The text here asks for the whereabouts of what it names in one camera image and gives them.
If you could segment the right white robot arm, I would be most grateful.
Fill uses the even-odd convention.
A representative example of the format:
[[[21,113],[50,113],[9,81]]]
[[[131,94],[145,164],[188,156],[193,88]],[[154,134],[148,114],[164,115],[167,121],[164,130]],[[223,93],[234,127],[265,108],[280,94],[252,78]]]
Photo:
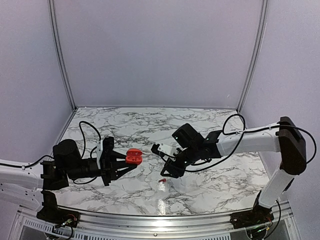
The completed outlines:
[[[257,197],[257,206],[248,212],[247,219],[258,224],[267,216],[276,199],[291,184],[295,176],[307,168],[306,141],[301,130],[289,117],[261,128],[244,129],[240,132],[225,133],[211,131],[202,136],[190,124],[178,128],[172,137],[179,144],[175,148],[163,143],[154,144],[152,153],[167,157],[161,171],[163,177],[179,178],[187,167],[198,160],[217,159],[219,163],[233,154],[251,152],[275,152],[281,154],[281,162],[267,185]]]

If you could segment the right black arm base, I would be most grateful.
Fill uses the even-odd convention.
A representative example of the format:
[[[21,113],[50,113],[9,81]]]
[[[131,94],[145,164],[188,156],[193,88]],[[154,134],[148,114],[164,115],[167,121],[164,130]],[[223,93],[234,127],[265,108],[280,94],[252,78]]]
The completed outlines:
[[[234,229],[270,223],[274,220],[272,209],[259,205],[260,195],[261,191],[258,193],[252,209],[234,212],[230,215],[230,223]]]

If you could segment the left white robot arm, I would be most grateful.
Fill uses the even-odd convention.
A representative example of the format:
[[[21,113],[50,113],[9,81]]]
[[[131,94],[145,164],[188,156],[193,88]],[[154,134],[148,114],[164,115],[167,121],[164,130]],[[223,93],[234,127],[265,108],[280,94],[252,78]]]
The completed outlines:
[[[0,185],[22,187],[24,199],[34,202],[30,190],[58,191],[69,186],[69,181],[101,178],[105,186],[137,168],[143,161],[142,152],[131,148],[126,154],[114,151],[114,138],[107,137],[93,149],[95,157],[81,157],[77,143],[65,139],[53,146],[53,155],[45,155],[31,163],[0,164]]]

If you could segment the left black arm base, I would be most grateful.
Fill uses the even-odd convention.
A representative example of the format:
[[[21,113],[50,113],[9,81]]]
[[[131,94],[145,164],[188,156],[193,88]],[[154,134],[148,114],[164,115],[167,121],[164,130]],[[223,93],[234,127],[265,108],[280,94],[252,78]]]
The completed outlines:
[[[56,196],[53,192],[43,190],[42,208],[37,212],[36,218],[55,224],[59,227],[76,228],[79,223],[80,213],[58,207]]]

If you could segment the red bottle cap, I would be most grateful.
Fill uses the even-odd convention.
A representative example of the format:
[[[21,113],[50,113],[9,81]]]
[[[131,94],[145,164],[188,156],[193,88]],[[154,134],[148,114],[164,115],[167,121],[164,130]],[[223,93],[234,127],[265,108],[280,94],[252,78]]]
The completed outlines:
[[[137,148],[131,148],[126,152],[125,162],[127,164],[140,165],[143,162],[142,151]]]

